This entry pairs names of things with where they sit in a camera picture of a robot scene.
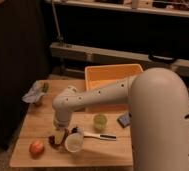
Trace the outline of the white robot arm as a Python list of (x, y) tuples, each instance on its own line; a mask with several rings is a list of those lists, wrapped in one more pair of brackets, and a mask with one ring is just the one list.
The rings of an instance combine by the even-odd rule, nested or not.
[(74, 111), (107, 103), (129, 107), (134, 171), (189, 171), (189, 94), (175, 72), (151, 68), (84, 92), (69, 86), (53, 100), (53, 123), (66, 128)]

